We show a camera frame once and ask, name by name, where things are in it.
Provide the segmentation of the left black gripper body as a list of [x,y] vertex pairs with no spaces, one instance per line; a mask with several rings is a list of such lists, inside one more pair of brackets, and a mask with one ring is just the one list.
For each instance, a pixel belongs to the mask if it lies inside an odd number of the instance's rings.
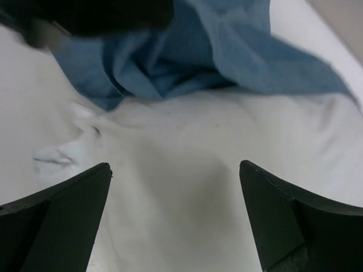
[[173,17],[173,1],[1,1],[1,24],[30,47],[54,46],[61,36],[165,29]]

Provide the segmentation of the blue pillowcase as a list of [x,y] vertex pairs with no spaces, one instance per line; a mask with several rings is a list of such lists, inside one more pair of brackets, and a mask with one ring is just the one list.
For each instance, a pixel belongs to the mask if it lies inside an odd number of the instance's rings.
[[331,66],[271,34],[269,1],[175,1],[162,31],[68,38],[53,52],[73,87],[101,109],[126,96],[168,99],[241,86],[265,95],[351,92]]

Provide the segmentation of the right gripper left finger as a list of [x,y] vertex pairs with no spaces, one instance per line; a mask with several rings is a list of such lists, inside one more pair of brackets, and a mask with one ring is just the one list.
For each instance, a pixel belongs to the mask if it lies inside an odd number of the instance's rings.
[[1,205],[1,271],[86,271],[110,183],[100,163]]

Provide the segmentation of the white pillow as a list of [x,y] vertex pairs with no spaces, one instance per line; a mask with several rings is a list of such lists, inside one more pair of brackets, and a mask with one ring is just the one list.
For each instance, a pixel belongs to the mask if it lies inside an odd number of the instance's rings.
[[103,113],[75,93],[50,54],[1,29],[1,202],[109,163],[89,271],[260,271],[243,160],[361,206],[362,114],[344,95],[238,88],[128,98]]

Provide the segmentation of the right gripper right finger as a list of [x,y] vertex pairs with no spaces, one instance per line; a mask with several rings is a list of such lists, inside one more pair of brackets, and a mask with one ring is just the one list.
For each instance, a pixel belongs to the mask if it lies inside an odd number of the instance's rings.
[[245,160],[240,183],[263,271],[362,271],[362,208]]

